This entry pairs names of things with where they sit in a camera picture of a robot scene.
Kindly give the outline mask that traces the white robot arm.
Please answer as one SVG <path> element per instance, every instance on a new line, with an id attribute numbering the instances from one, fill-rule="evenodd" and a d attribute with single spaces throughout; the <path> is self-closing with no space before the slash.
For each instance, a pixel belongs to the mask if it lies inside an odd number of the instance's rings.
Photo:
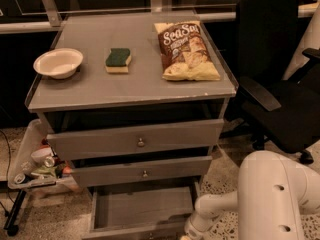
<path id="1" fill-rule="evenodd" d="M 197 198 L 180 240 L 202 240 L 216 217 L 238 212 L 238 240 L 305 240 L 301 216 L 320 208 L 320 174 L 271 151 L 243 160 L 238 188 Z"/>

